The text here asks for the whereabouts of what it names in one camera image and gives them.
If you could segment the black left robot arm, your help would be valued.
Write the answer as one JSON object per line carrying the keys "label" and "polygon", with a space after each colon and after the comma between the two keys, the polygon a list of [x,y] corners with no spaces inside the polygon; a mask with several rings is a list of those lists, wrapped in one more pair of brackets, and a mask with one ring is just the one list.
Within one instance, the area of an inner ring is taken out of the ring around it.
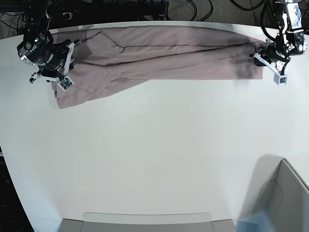
{"label": "black left robot arm", "polygon": [[[269,7],[272,8],[272,19],[278,29],[275,37],[267,32],[264,25],[264,17]],[[255,64],[271,67],[274,63],[275,73],[284,75],[291,56],[302,55],[307,49],[299,1],[266,0],[260,14],[260,26],[267,40],[255,48]]]}

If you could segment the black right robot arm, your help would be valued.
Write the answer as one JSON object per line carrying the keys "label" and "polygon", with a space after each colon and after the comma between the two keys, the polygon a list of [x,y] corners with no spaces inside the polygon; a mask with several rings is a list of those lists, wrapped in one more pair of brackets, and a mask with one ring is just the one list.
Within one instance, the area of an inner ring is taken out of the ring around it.
{"label": "black right robot arm", "polygon": [[17,46],[20,59],[39,68],[38,76],[64,80],[69,72],[75,43],[65,40],[54,43],[49,30],[55,16],[60,13],[54,0],[31,0],[26,11],[26,24],[22,42]]}

